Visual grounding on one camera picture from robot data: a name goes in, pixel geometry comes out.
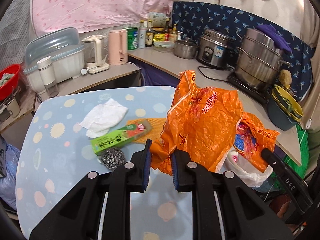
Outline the pink white paper cup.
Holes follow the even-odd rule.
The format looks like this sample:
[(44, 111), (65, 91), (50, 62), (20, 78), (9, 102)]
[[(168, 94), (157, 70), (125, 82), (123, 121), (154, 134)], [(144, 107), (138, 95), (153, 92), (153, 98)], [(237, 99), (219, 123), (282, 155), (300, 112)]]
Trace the pink white paper cup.
[(232, 165), (239, 165), (239, 153), (237, 151), (229, 151), (226, 161)]

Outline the steel wool scrubber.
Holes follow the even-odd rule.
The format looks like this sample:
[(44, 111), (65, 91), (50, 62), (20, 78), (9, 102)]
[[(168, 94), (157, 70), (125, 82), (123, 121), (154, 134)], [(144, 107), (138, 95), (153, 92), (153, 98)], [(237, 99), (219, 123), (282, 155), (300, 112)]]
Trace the steel wool scrubber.
[(126, 163), (123, 151), (117, 147), (111, 147), (101, 151), (98, 159), (111, 171)]

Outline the green wasabi box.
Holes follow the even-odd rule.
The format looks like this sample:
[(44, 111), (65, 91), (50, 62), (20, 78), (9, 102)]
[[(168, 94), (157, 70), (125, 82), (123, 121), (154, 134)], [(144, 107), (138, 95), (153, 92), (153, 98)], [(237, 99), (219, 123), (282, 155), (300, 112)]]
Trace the green wasabi box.
[(143, 121), (126, 125), (120, 129), (92, 139), (91, 145), (93, 152), (96, 155), (100, 155), (101, 151), (105, 149), (111, 147), (121, 148), (124, 145), (133, 142), (134, 139), (137, 139), (140, 135), (146, 133), (147, 123), (147, 121)]

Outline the white tissue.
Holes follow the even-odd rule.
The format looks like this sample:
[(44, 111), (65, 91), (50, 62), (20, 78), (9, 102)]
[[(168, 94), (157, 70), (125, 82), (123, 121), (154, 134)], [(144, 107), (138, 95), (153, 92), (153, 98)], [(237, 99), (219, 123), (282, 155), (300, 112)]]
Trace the white tissue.
[(128, 108), (110, 98), (106, 103), (96, 105), (80, 122), (80, 126), (87, 129), (86, 136), (94, 139), (103, 136), (119, 124)]

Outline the orange plastic bag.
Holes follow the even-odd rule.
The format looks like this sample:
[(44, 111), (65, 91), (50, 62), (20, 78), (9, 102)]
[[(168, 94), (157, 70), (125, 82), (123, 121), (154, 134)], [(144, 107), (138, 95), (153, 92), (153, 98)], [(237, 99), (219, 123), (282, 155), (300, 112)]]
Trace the orange plastic bag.
[(240, 154), (264, 172), (268, 163), (261, 152), (274, 150), (279, 132), (266, 129), (257, 116), (245, 112), (237, 91), (199, 88), (195, 77), (193, 70), (180, 74), (163, 130), (150, 148), (152, 168), (172, 174), (170, 156), (182, 150), (192, 161), (218, 172), (239, 135), (244, 139)]

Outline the orange mesh cloth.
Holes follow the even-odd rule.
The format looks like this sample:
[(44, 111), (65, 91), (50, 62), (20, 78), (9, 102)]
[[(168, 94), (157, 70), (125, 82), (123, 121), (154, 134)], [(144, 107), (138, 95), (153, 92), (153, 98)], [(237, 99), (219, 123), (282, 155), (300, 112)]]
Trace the orange mesh cloth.
[(147, 121), (146, 133), (140, 135), (137, 139), (134, 139), (134, 143), (145, 144), (147, 139), (155, 141), (160, 138), (160, 134), (163, 131), (166, 118), (146, 118), (146, 119), (134, 119), (126, 122), (126, 125), (135, 124), (137, 122)]

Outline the yellow blue stacked basins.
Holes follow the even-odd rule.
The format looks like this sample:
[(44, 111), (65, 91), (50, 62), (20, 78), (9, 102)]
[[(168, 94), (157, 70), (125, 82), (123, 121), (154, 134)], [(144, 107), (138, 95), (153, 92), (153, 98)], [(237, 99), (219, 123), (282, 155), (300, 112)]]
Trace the yellow blue stacked basins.
[(304, 116), (299, 103), (279, 85), (274, 85), (266, 109), (272, 123), (283, 131), (299, 124)]

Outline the brown loofah sponge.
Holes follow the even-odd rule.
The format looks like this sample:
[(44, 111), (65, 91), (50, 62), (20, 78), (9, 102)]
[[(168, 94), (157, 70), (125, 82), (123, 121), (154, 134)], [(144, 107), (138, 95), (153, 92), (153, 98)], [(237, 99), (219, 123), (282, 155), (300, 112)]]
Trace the brown loofah sponge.
[(290, 71), (282, 69), (279, 73), (278, 79), (283, 87), (290, 88), (292, 83), (292, 76)]

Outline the purple cloth on pot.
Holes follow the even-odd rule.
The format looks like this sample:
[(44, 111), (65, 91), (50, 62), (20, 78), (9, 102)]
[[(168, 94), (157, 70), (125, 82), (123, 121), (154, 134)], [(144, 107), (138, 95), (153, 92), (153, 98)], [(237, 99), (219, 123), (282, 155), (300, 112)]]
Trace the purple cloth on pot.
[(258, 25), (256, 29), (269, 36), (274, 41), (274, 45), (278, 49), (283, 50), (285, 53), (292, 52), (292, 49), (290, 48), (287, 41), (277, 33), (275, 27), (268, 24), (262, 24)]

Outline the red plastic basin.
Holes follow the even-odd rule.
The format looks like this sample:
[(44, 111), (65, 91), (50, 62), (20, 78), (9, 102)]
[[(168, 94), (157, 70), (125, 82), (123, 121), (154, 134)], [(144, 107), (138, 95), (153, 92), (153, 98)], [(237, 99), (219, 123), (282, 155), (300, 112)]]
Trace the red plastic basin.
[(1, 70), (1, 90), (0, 100), (3, 101), (12, 95), (17, 88), (19, 75), (21, 71), (20, 64), (12, 64)]

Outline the pink electric kettle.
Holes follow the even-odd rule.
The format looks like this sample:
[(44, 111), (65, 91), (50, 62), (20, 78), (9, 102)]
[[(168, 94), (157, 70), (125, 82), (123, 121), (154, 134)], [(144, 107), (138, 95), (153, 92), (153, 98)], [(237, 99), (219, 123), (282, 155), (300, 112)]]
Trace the pink electric kettle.
[(108, 32), (108, 62), (118, 66), (127, 63), (127, 30), (111, 30)]

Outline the white glass kettle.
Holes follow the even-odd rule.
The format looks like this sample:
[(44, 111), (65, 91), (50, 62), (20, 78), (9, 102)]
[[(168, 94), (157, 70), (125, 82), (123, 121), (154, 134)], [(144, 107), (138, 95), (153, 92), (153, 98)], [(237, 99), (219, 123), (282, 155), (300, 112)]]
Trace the white glass kettle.
[(110, 68), (107, 63), (107, 51), (104, 46), (105, 35), (91, 35), (82, 40), (84, 45), (89, 48), (89, 56), (86, 59), (86, 68), (81, 74), (97, 74)]

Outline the green tin can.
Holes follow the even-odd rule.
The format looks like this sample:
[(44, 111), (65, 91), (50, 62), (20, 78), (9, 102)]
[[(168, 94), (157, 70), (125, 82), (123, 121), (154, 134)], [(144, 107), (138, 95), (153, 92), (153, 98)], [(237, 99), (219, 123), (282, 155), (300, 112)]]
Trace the green tin can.
[(138, 48), (138, 28), (128, 27), (124, 28), (127, 31), (127, 49), (135, 50)]

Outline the white bottle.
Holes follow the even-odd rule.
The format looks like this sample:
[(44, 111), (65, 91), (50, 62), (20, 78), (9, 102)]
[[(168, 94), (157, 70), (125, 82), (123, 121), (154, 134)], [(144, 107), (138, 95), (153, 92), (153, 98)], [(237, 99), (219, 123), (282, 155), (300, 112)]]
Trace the white bottle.
[(138, 48), (139, 49), (145, 48), (146, 31), (147, 31), (147, 27), (138, 28)]

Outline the navy patterned cloth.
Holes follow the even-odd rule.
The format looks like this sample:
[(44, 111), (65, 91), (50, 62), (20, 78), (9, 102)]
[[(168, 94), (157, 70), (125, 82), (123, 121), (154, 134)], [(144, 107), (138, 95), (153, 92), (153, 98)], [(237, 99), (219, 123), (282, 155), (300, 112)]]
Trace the navy patterned cloth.
[(172, 7), (172, 23), (177, 25), (183, 37), (189, 37), (199, 42), (206, 29), (214, 29), (233, 39), (239, 46), (247, 28), (257, 28), (259, 25), (270, 25), (276, 33), (284, 38), (291, 48), (291, 53), (284, 54), (283, 59), (290, 63), (284, 66), (291, 72), (291, 91), (297, 101), (302, 101), (313, 86), (311, 58), (315, 49), (308, 46), (300, 38), (283, 27), (257, 16), (224, 5), (201, 2), (174, 2)]

